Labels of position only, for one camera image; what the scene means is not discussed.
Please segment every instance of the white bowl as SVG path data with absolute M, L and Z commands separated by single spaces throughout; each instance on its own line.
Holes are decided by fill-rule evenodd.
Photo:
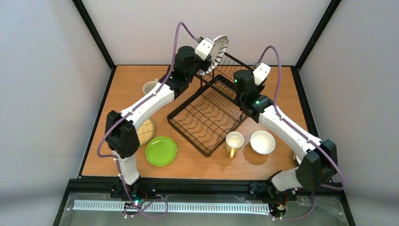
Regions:
M 270 154 L 276 147 L 276 140 L 266 131 L 257 131 L 251 136 L 251 148 L 258 154 Z

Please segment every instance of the dish rack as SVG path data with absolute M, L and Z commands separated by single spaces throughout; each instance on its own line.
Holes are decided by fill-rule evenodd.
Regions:
M 167 116 L 169 124 L 206 157 L 247 118 L 234 103 L 233 74 L 243 69 L 254 70 L 225 53 L 210 74 L 196 74 L 200 88 Z

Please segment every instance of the woven placemat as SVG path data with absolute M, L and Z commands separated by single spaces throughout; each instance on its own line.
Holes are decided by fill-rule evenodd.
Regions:
M 154 136 L 155 125 L 152 119 L 147 119 L 137 131 L 138 139 L 140 140 L 140 145 L 145 145 L 148 143 L 152 136 Z

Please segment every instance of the gray wall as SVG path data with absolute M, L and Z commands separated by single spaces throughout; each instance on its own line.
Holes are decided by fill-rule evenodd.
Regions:
M 0 3 L 0 225 L 51 225 L 110 70 L 72 1 Z
M 301 76 L 358 225 L 397 225 L 399 2 L 342 1 Z
M 116 64 L 169 64 L 179 21 L 195 36 L 227 35 L 228 52 L 253 64 L 275 45 L 295 64 L 330 0 L 85 0 Z M 195 42 L 183 30 L 179 45 Z M 276 64 L 267 54 L 265 62 Z

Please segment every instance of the white mug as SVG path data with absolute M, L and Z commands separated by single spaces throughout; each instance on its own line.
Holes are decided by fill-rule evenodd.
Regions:
M 226 136 L 226 150 L 230 153 L 230 158 L 234 157 L 234 154 L 239 151 L 239 149 L 244 144 L 244 137 L 239 132 L 233 131 Z
M 155 79 L 154 81 L 149 81 L 143 86 L 143 93 L 147 94 L 151 92 L 151 90 L 158 84 L 158 79 Z

